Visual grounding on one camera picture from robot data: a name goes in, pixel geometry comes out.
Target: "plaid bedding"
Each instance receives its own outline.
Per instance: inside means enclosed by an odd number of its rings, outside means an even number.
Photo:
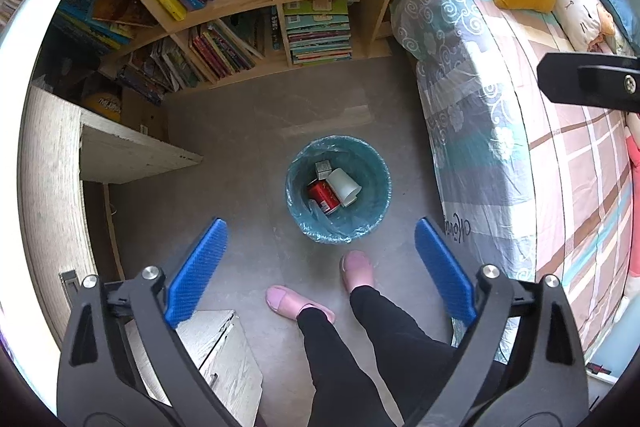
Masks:
[[[628,271],[622,113],[553,104],[540,92],[540,59],[573,51],[551,14],[492,0],[394,0],[392,26],[418,59],[446,233],[510,277],[558,275],[589,353]],[[497,359],[508,358],[515,330],[512,321]]]

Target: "slipper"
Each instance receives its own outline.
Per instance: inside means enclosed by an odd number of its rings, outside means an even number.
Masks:
[[[344,287],[351,293],[358,286],[374,288],[373,265],[363,251],[351,250],[340,260]]]
[[[282,315],[293,321],[298,318],[302,310],[306,308],[318,308],[321,312],[324,312],[331,324],[335,322],[335,314],[329,308],[313,302],[284,286],[275,285],[269,287],[267,289],[266,301],[269,308],[278,315]]]

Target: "tile floor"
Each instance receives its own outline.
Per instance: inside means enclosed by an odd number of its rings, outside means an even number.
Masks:
[[[336,328],[375,381],[391,418],[393,399],[373,349],[349,307],[338,273],[348,247],[317,245],[289,216],[287,166],[309,141],[350,134],[377,149],[391,172],[393,197],[380,227],[351,248],[367,251],[378,288],[435,339],[450,322],[413,245],[422,216],[442,220],[427,129],[415,77],[403,53],[275,74],[167,103],[172,143],[204,156],[201,165],[125,185],[111,194],[125,272],[135,275],[184,251],[212,216],[230,227],[230,244],[199,309],[235,309],[264,375],[260,412],[270,427],[305,427],[314,393],[295,323],[264,303],[286,284],[336,312]]]

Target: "trash can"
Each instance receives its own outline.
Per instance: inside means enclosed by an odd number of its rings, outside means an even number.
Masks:
[[[307,194],[316,179],[316,162],[329,160],[342,168],[362,190],[347,207],[329,216]],[[375,229],[391,201],[391,176],[382,156],[368,143],[352,136],[325,136],[308,144],[292,161],[285,185],[287,206],[300,230],[317,243],[350,243]]]

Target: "plastic basket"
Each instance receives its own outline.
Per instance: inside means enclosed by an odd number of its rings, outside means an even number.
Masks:
[[[325,216],[309,200],[306,186],[316,177],[316,162],[329,160],[362,186],[354,203]],[[391,201],[391,176],[382,156],[353,136],[325,136],[308,144],[293,160],[285,182],[287,207],[308,237],[317,243],[343,245],[371,232]]]

